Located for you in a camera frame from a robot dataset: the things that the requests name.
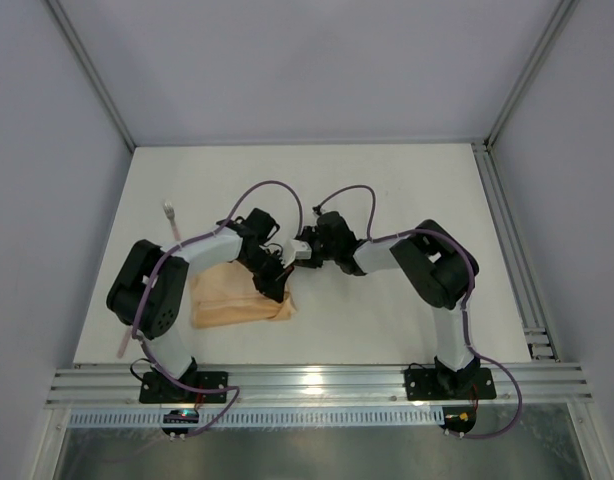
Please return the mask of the aluminium rail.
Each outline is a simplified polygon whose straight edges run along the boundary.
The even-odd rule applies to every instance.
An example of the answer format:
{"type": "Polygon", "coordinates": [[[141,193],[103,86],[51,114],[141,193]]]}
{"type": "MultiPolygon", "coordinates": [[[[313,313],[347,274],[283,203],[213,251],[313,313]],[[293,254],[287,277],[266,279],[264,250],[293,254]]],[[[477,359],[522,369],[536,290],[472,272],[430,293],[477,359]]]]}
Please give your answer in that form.
{"type": "Polygon", "coordinates": [[[561,361],[549,326],[549,315],[539,293],[511,204],[485,143],[472,145],[475,163],[484,189],[511,288],[525,331],[530,356],[535,362],[561,361]]]}
{"type": "MultiPolygon", "coordinates": [[[[593,400],[582,368],[573,363],[509,364],[525,404],[593,400]]],[[[225,371],[240,388],[239,407],[405,405],[401,365],[208,365],[225,371]]],[[[82,365],[55,373],[48,408],[129,407],[139,400],[139,383],[122,364],[82,365]]]]}

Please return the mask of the left frame post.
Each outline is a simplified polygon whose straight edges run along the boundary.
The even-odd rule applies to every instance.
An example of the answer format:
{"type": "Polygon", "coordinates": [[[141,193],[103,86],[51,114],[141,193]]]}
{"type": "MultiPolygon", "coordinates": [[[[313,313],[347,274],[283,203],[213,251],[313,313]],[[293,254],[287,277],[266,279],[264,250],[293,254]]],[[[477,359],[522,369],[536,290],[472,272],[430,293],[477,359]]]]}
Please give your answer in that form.
{"type": "Polygon", "coordinates": [[[134,153],[137,144],[65,7],[58,0],[43,0],[42,4],[125,147],[134,153]]]}

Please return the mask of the left black controller board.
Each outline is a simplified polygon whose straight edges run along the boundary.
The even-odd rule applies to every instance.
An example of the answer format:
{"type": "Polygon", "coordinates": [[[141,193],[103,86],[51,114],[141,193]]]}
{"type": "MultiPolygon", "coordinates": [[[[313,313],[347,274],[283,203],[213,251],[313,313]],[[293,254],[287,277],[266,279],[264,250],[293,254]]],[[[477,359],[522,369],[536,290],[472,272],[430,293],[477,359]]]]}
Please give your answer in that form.
{"type": "Polygon", "coordinates": [[[199,426],[199,413],[193,409],[174,409],[161,420],[161,430],[170,440],[185,440],[199,426]]]}

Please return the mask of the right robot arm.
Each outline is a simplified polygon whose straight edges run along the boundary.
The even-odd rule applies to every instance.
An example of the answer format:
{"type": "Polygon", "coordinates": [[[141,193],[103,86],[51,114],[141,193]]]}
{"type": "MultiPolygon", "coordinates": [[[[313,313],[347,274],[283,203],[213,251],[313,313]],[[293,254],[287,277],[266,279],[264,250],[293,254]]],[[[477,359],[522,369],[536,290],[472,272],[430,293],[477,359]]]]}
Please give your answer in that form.
{"type": "Polygon", "coordinates": [[[481,360],[469,333],[468,304],[479,265],[437,222],[383,239],[358,238],[336,211],[296,237],[294,263],[320,268],[331,261],[347,275],[398,269],[433,313],[437,348],[431,387],[443,398],[476,394],[481,360]]]}

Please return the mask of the front aluminium rail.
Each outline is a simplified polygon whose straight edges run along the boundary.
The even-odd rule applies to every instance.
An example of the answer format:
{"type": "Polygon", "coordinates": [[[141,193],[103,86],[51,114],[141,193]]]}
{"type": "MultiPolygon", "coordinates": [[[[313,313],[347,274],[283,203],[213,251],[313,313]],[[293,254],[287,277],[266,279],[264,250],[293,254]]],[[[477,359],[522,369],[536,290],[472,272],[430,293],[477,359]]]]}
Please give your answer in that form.
{"type": "MultiPolygon", "coordinates": [[[[582,368],[573,363],[509,364],[525,404],[593,400],[582,368]]],[[[208,365],[225,371],[240,388],[239,407],[405,405],[401,365],[208,365]]],[[[82,365],[55,373],[48,408],[129,407],[139,400],[139,383],[122,364],[82,365]]]]}

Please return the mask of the frame post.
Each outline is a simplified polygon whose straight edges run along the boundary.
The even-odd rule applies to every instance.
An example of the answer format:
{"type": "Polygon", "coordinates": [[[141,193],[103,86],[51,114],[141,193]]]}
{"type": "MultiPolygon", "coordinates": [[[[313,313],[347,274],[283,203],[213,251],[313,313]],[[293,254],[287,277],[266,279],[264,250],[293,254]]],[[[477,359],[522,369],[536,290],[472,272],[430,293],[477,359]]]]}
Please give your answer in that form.
{"type": "Polygon", "coordinates": [[[507,124],[536,80],[542,66],[555,47],[558,38],[568,25],[578,5],[578,0],[560,0],[556,3],[553,12],[549,15],[545,26],[542,28],[519,75],[496,115],[489,133],[484,138],[483,144],[488,150],[491,150],[500,139],[507,124]]]}
{"type": "Polygon", "coordinates": [[[134,153],[137,144],[65,7],[58,0],[43,0],[42,4],[125,147],[134,153]]]}

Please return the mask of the orange cloth napkin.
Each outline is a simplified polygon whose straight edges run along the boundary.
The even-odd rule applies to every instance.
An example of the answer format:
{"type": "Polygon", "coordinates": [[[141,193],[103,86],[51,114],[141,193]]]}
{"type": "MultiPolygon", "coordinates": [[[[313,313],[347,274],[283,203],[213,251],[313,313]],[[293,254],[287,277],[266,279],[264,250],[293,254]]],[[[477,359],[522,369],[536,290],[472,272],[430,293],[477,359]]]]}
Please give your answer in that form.
{"type": "Polygon", "coordinates": [[[249,323],[287,321],[297,312],[291,292],[283,303],[260,294],[251,273],[240,263],[222,263],[189,281],[191,326],[195,329],[249,323]]]}

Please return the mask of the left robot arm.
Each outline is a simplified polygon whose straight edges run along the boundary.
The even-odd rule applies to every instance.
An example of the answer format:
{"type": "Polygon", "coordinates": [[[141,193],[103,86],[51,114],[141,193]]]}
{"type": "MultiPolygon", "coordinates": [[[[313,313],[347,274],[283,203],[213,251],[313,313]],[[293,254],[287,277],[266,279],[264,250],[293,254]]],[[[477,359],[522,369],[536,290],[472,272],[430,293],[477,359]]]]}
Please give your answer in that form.
{"type": "Polygon", "coordinates": [[[168,250],[148,240],[132,246],[106,306],[131,328],[157,375],[184,391],[211,391],[192,380],[195,359],[174,327],[187,282],[216,265],[236,261],[252,274],[259,294],[282,303],[293,267],[265,248],[279,229],[271,215],[255,208],[245,218],[225,219],[215,231],[168,250]]]}

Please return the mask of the black controller board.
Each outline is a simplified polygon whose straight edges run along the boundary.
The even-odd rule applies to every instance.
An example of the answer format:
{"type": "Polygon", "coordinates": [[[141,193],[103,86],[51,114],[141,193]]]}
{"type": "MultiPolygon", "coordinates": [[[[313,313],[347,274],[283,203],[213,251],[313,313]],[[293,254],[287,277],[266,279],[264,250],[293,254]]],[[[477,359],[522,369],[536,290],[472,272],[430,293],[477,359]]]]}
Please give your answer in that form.
{"type": "Polygon", "coordinates": [[[193,409],[174,409],[161,420],[161,430],[170,440],[185,440],[199,426],[199,413],[193,409]]]}
{"type": "Polygon", "coordinates": [[[440,428],[445,436],[466,438],[474,428],[477,411],[473,407],[443,407],[440,428]]]}

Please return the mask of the right frame post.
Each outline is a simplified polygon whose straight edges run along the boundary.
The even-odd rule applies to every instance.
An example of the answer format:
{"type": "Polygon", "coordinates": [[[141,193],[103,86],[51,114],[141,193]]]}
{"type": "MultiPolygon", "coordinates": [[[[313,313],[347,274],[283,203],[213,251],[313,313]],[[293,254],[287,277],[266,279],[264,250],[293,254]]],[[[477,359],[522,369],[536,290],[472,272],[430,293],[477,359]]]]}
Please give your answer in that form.
{"type": "Polygon", "coordinates": [[[555,47],[558,38],[568,25],[578,5],[578,0],[560,0],[556,3],[553,12],[549,15],[545,26],[542,28],[519,75],[496,115],[489,133],[484,138],[483,144],[488,150],[491,150],[500,139],[507,124],[536,80],[542,66],[555,47]]]}

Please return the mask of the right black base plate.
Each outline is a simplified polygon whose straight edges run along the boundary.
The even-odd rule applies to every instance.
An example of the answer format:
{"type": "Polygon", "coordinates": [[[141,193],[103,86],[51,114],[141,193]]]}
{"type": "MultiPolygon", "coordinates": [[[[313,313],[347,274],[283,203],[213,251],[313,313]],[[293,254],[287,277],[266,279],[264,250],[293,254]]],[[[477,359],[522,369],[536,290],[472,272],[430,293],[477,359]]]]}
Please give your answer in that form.
{"type": "Polygon", "coordinates": [[[493,400],[497,398],[491,370],[478,359],[453,371],[436,361],[433,366],[410,364],[403,371],[406,397],[410,401],[493,400]]]}

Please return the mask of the pink handled utensil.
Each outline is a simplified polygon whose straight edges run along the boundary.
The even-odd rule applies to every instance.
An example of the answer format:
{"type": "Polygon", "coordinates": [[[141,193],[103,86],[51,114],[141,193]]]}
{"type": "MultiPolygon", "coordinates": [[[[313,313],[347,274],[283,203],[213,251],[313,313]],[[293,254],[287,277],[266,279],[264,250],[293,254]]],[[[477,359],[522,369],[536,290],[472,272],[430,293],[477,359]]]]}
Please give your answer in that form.
{"type": "Polygon", "coordinates": [[[122,335],[121,342],[116,352],[117,359],[122,359],[124,357],[130,339],[131,339],[131,329],[127,328],[122,335]]]}

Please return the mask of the right side aluminium rail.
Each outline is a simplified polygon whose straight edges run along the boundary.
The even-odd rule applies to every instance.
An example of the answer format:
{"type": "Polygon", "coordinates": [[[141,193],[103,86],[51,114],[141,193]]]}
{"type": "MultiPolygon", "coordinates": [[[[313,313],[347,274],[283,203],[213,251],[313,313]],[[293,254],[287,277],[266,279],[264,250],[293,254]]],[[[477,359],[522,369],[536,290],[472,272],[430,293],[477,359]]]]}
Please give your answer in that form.
{"type": "Polygon", "coordinates": [[[561,361],[549,326],[549,315],[539,293],[511,204],[485,143],[472,145],[475,163],[484,189],[511,288],[525,331],[530,356],[535,362],[561,361]]]}

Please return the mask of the right black controller board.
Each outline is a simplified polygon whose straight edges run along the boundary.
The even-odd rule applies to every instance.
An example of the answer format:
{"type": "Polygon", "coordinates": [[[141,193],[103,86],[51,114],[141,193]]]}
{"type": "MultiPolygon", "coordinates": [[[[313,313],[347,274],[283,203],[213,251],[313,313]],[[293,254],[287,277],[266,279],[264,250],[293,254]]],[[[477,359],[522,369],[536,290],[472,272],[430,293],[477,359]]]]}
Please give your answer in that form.
{"type": "Polygon", "coordinates": [[[466,438],[474,428],[477,411],[473,407],[443,407],[440,428],[445,436],[466,438]]]}

